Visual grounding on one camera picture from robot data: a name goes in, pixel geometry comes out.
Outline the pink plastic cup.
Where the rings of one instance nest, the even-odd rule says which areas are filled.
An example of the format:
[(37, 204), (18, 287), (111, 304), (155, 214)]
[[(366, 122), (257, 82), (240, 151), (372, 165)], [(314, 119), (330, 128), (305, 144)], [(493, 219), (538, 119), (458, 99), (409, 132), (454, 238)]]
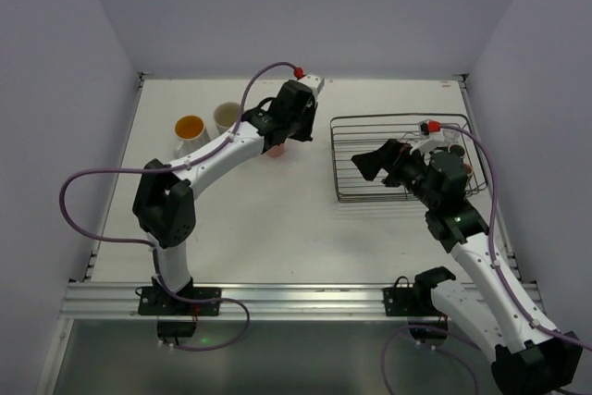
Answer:
[(285, 145), (280, 144), (280, 145), (276, 145), (276, 146), (271, 147), (265, 154), (270, 158), (278, 158), (284, 154), (284, 151), (285, 151)]

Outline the tan patterned mug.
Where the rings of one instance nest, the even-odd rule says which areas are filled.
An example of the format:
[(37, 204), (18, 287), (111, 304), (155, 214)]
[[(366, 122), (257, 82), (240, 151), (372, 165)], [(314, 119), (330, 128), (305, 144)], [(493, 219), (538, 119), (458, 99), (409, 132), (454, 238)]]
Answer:
[(469, 164), (464, 164), (463, 168), (469, 177), (471, 177), (474, 174), (474, 170)]

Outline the beige patterned mug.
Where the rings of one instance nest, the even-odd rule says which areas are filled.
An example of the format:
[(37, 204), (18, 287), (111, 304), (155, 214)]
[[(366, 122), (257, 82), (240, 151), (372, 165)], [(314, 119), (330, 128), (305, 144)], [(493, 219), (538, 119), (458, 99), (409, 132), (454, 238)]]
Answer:
[(219, 134), (231, 129), (237, 121), (241, 120), (241, 105), (239, 103), (226, 102), (219, 105), (213, 114), (216, 129)]

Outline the white floral mug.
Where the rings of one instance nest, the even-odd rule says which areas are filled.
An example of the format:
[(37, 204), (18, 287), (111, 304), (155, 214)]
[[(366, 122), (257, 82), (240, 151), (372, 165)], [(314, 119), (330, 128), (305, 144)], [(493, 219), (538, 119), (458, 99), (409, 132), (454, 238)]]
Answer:
[(194, 153), (211, 141), (204, 121), (195, 115), (181, 117), (175, 124), (174, 131), (177, 137), (177, 145), (174, 149), (176, 159), (183, 157), (194, 159)]

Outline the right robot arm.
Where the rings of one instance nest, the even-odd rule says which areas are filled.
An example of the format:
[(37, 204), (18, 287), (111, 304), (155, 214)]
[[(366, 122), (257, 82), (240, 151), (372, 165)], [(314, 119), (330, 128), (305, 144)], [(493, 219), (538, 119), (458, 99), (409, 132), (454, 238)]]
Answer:
[(547, 394), (569, 385), (583, 347), (573, 332), (560, 333), (513, 274), (486, 223), (468, 201), (469, 167), (440, 146), (424, 155), (390, 139), (352, 157), (363, 178), (380, 171), (387, 187), (404, 187), (427, 211), (429, 232), (474, 282), (482, 301), (465, 295), (456, 277), (440, 267), (419, 274), (413, 288), (423, 304), (450, 317), (487, 357), (504, 394)]

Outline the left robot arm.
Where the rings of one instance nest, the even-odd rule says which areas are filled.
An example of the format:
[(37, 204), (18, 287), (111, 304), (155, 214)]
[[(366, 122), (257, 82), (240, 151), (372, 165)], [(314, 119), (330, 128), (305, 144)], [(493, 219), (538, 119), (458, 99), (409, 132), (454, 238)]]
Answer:
[(310, 74), (288, 80), (277, 96), (245, 111), (238, 123), (202, 148), (145, 166), (132, 206), (140, 228), (154, 244), (154, 280), (181, 293), (192, 283), (186, 240), (196, 226), (194, 202), (210, 185), (241, 163), (287, 139), (310, 142), (325, 79)]

